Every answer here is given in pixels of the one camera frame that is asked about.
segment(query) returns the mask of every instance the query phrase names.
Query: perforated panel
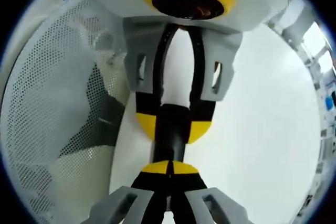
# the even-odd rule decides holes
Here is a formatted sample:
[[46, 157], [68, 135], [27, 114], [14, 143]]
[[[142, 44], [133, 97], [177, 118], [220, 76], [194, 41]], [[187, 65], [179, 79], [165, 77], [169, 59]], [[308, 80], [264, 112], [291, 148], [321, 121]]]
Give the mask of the perforated panel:
[[96, 0], [69, 0], [53, 13], [20, 53], [4, 93], [2, 157], [38, 223], [79, 223], [108, 195], [129, 92], [123, 54], [114, 56], [98, 12]]

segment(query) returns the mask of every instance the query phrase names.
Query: perforated white surface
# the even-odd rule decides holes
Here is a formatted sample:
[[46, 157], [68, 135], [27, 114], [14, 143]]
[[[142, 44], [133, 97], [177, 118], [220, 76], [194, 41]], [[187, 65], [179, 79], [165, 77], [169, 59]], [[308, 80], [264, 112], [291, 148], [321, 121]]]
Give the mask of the perforated white surface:
[[118, 124], [129, 94], [96, 4], [69, 0], [53, 13], [20, 53], [4, 93], [2, 158], [38, 223], [79, 223], [109, 192], [114, 148], [102, 141], [99, 118], [115, 106]]

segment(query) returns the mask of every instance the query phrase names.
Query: white floor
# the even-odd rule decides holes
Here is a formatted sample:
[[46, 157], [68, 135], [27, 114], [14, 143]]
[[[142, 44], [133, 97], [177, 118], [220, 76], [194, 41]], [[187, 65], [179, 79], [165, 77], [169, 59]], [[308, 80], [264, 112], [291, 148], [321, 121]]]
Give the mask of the white floor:
[[[171, 90], [191, 76], [176, 70], [190, 67], [192, 61], [189, 42], [179, 41], [173, 43], [176, 51], [165, 67], [165, 76], [175, 77], [165, 85]], [[189, 50], [190, 57], [179, 54], [179, 48]], [[319, 154], [320, 118], [310, 75], [295, 52], [265, 25], [244, 35], [234, 68], [212, 127], [187, 147], [185, 162], [198, 168], [208, 187], [243, 205], [254, 224], [288, 223], [310, 188]], [[165, 97], [166, 102], [174, 99], [179, 100]], [[115, 149], [110, 192], [130, 186], [149, 162], [150, 152], [132, 95]], [[165, 215], [164, 223], [174, 223], [172, 214]]]

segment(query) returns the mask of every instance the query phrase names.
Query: black circle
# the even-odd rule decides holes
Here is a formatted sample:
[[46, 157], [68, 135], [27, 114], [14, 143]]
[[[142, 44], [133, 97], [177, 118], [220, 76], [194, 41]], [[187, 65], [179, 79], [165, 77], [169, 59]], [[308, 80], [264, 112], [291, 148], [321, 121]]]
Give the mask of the black circle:
[[211, 19], [224, 13], [218, 0], [152, 0], [161, 13], [184, 19]]

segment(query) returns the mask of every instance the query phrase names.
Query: circular opening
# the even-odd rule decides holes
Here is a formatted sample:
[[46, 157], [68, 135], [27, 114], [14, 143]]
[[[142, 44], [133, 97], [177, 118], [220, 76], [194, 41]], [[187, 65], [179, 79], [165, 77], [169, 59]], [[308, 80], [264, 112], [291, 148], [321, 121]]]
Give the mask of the circular opening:
[[152, 0], [161, 13], [184, 19], [211, 19], [224, 13], [218, 0]]

